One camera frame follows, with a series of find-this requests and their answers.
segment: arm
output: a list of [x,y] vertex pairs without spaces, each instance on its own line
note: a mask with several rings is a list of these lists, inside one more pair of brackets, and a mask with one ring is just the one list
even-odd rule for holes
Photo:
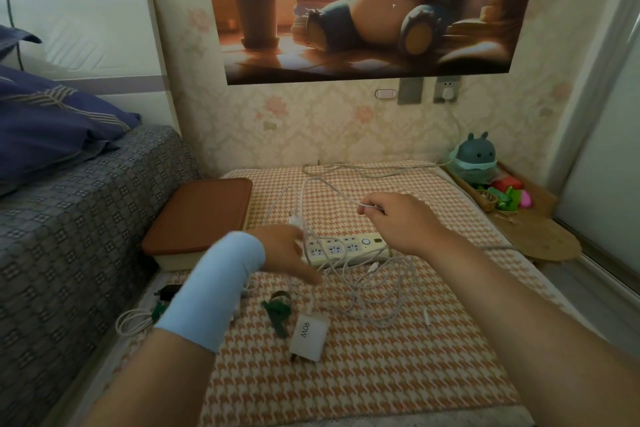
[[374,193],[360,207],[389,246],[429,262],[476,320],[538,427],[640,425],[640,366],[524,286],[431,209]]
[[301,239],[296,227],[276,225],[229,234],[213,245],[84,427],[196,425],[215,353],[251,273],[262,269],[309,284],[321,281],[300,260]]

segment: person's left hand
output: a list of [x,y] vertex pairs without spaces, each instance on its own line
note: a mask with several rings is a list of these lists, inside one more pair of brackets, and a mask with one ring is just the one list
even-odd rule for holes
[[262,271],[286,274],[299,278],[312,286],[322,282],[322,276],[302,261],[302,249],[296,240],[304,239],[302,230],[292,225],[269,225],[247,231],[258,238],[264,247],[266,259]]

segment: light blue wristband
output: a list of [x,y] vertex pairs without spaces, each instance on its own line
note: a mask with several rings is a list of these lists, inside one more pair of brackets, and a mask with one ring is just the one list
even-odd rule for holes
[[264,260],[258,238],[229,233],[200,259],[156,328],[217,353],[244,285]]

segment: gray bedspread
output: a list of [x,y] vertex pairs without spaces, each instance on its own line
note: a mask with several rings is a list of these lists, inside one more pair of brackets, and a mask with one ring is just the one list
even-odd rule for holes
[[0,199],[0,419],[38,425],[156,264],[140,242],[201,178],[170,127],[140,126],[103,154]]

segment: black cable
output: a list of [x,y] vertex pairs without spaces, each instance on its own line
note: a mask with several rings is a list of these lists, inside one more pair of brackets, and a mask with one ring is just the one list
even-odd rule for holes
[[[6,0],[6,11],[9,14],[9,24],[11,24],[11,27],[15,29],[15,24],[13,23],[13,12],[11,10],[11,0]],[[24,71],[24,65],[22,64],[22,55],[20,54],[20,42],[15,45],[15,54],[18,56],[18,64],[20,65],[20,69]]]

